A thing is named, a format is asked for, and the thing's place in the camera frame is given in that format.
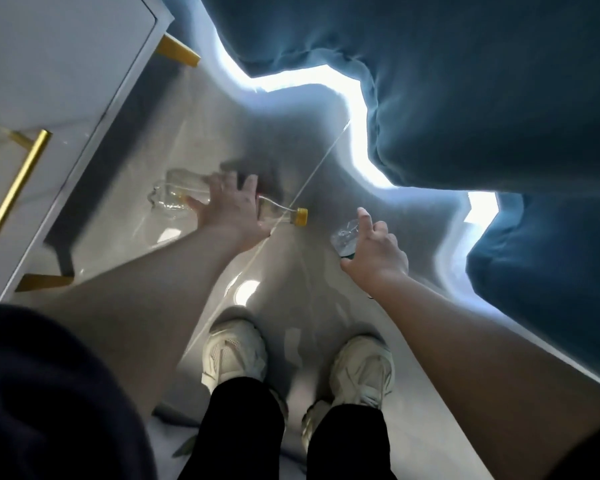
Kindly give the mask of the black top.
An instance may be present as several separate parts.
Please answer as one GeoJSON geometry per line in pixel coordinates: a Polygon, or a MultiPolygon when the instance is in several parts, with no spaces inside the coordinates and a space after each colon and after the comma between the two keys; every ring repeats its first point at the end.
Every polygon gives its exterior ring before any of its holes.
{"type": "Polygon", "coordinates": [[[0,304],[0,480],[157,480],[144,423],[77,338],[0,304]]]}

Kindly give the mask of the white cabinet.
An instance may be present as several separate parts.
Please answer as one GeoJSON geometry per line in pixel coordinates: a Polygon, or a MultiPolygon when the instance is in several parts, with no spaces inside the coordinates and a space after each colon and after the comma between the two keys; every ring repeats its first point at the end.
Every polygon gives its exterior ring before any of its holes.
{"type": "Polygon", "coordinates": [[[0,233],[0,301],[173,19],[162,0],[0,0],[0,127],[53,134],[0,233]]]}

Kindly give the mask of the black trousers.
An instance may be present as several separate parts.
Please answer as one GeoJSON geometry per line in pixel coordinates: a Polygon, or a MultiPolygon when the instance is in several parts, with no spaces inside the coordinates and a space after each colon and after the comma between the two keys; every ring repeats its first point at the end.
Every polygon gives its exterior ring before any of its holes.
{"type": "MultiPolygon", "coordinates": [[[[269,387],[253,378],[216,387],[192,454],[177,480],[280,480],[285,421],[269,387]]],[[[330,409],[310,439],[306,480],[397,480],[383,413],[330,409]]]]}

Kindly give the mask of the person's white sneaker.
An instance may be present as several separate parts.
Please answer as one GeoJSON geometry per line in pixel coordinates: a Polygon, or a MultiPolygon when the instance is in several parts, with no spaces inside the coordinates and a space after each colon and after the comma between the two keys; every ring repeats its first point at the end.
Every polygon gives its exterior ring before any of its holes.
{"type": "Polygon", "coordinates": [[[308,451],[313,434],[332,407],[348,404],[382,411],[395,383],[394,372],[392,353],[380,339],[358,335],[348,340],[331,366],[329,389],[333,400],[316,401],[301,421],[304,450],[308,451]]]}
{"type": "Polygon", "coordinates": [[[234,319],[215,324],[202,350],[201,383],[212,394],[231,379],[263,382],[268,359],[264,338],[250,321],[234,319]]]}

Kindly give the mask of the person's left forearm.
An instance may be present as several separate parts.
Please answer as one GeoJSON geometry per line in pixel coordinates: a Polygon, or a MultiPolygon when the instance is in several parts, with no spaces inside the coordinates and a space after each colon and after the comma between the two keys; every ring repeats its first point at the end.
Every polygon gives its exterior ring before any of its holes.
{"type": "Polygon", "coordinates": [[[206,226],[82,282],[41,307],[99,358],[143,420],[159,404],[216,282],[270,236],[206,226]]]}

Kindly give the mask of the person's left hand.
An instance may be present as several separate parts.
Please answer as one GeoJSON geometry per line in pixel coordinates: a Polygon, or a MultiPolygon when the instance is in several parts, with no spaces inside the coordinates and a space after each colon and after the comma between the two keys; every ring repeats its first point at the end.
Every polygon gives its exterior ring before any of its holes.
{"type": "Polygon", "coordinates": [[[248,175],[239,195],[234,198],[224,193],[224,173],[208,176],[210,201],[202,216],[197,216],[198,229],[215,231],[232,243],[241,253],[248,251],[271,236],[271,227],[259,222],[256,206],[258,176],[248,175]]]}

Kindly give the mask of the blue fabric curtain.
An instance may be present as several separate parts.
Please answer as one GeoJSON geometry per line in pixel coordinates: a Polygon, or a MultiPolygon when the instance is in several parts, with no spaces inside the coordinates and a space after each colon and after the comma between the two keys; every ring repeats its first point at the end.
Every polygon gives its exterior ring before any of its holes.
{"type": "Polygon", "coordinates": [[[250,77],[361,81],[394,185],[492,191],[474,292],[600,374],[600,0],[201,0],[250,77]]]}

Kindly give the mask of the person's right white sneaker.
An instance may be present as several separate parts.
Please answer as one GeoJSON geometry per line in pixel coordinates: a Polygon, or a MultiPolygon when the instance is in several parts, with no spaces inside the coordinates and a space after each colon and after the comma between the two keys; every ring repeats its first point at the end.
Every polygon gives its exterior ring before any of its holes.
{"type": "Polygon", "coordinates": [[[394,372],[392,353],[380,339],[358,335],[348,340],[331,366],[329,389],[333,400],[316,401],[301,421],[304,450],[308,451],[313,434],[332,407],[348,404],[382,411],[395,383],[394,372]]]}

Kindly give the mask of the person's left white sneaker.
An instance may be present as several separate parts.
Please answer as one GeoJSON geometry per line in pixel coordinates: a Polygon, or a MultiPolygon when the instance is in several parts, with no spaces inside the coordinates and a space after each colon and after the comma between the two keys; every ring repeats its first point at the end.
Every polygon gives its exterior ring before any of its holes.
{"type": "Polygon", "coordinates": [[[268,359],[264,338],[250,321],[234,319],[215,324],[202,350],[201,383],[212,394],[231,379],[263,382],[268,359]]]}

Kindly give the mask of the clear bottle with yellow cap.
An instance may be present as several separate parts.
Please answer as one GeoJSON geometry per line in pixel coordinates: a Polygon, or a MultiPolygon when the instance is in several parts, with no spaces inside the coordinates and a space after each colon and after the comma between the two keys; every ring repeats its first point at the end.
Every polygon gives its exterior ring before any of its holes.
{"type": "MultiPolygon", "coordinates": [[[[183,168],[169,169],[164,178],[153,185],[147,199],[152,210],[162,211],[170,218],[179,219],[192,213],[196,219],[189,199],[209,203],[208,175],[183,168]]],[[[286,207],[262,193],[256,193],[256,206],[261,223],[289,223],[296,227],[308,224],[307,209],[286,207]]]]}

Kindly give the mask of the person's right forearm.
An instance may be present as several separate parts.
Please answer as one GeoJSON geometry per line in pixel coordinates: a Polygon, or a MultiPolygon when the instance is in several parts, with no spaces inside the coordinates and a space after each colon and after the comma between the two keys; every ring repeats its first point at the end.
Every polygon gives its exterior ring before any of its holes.
{"type": "Polygon", "coordinates": [[[600,383],[403,274],[386,311],[495,480],[600,480],[600,383]]]}

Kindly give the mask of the gold cabinet leg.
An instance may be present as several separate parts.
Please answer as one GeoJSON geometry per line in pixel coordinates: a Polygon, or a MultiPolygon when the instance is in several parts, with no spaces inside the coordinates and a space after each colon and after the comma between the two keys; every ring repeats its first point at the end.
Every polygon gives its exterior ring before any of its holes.
{"type": "Polygon", "coordinates": [[[201,60],[193,49],[168,33],[161,37],[154,53],[192,68],[197,67],[201,60]]]}
{"type": "Polygon", "coordinates": [[[51,275],[26,273],[22,276],[15,292],[31,292],[37,290],[56,289],[71,285],[75,277],[73,275],[51,275]]]}

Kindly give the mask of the small clear plastic bottle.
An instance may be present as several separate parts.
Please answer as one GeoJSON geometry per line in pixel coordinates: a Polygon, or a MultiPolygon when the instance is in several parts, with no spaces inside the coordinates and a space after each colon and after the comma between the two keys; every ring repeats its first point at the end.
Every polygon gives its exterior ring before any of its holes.
{"type": "Polygon", "coordinates": [[[353,219],[334,231],[329,241],[340,258],[352,259],[358,242],[359,220],[353,219]]]}

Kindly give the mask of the person's right hand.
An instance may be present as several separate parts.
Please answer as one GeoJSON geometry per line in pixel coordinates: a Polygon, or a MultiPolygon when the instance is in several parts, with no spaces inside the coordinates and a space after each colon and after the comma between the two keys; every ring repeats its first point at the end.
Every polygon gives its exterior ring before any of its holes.
{"type": "Polygon", "coordinates": [[[376,298],[386,286],[408,275],[408,258],[384,221],[372,220],[368,211],[357,209],[359,236],[355,255],[365,259],[365,274],[350,277],[366,294],[376,298]]]}

